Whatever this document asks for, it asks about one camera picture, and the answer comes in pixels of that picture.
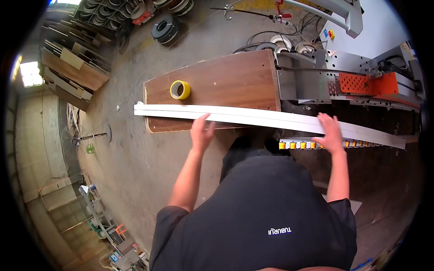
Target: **shirt sleeve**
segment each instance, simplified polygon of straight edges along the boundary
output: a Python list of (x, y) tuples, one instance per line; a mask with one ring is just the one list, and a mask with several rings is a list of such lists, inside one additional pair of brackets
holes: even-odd
[(175, 230), (181, 219), (188, 214), (187, 210), (178, 206), (166, 206), (158, 212), (149, 259), (150, 270), (152, 270), (155, 260), (169, 241), (173, 230)]
[(350, 201), (348, 199), (335, 200), (329, 202), (328, 205), (338, 214), (339, 220), (353, 233), (356, 233), (354, 214), (351, 211)]

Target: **black t-shirt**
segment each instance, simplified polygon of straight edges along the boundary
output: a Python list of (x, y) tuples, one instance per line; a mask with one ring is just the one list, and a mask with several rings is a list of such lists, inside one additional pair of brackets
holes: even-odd
[(349, 270), (357, 251), (348, 199), (327, 203), (291, 157), (238, 163), (192, 213), (167, 206), (157, 215), (151, 271)]

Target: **blue object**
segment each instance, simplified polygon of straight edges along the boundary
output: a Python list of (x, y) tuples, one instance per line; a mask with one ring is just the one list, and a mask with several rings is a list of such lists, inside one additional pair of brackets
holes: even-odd
[(116, 255), (114, 255), (114, 254), (110, 255), (110, 259), (111, 259), (113, 262), (116, 262), (117, 260), (119, 260), (119, 258), (118, 258)]
[(373, 261), (373, 260), (374, 260), (374, 259), (369, 258), (369, 260), (368, 260), (366, 263), (364, 263), (364, 264), (360, 264), (358, 267), (356, 267), (356, 268), (354, 268), (354, 269), (350, 269), (350, 271), (356, 271), (356, 270), (358, 270), (358, 269), (364, 267), (365, 265), (367, 265), (368, 263), (370, 263), (370, 262)]

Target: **hole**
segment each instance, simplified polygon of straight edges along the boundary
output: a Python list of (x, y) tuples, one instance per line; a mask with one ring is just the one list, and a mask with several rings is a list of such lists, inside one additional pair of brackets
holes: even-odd
[(166, 27), (166, 25), (167, 25), (167, 21), (162, 21), (161, 23), (159, 23), (157, 25), (157, 31), (158, 32), (163, 31), (163, 29)]
[(176, 93), (178, 93), (178, 96), (181, 96), (183, 92), (184, 92), (184, 86), (183, 85), (179, 85), (178, 90), (176, 91)]

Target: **yellow tape roll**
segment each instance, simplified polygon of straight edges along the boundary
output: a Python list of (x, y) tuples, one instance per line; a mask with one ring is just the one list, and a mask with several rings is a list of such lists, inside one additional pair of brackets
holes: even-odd
[(170, 96), (173, 99), (184, 100), (190, 95), (190, 85), (184, 81), (177, 80), (170, 86)]

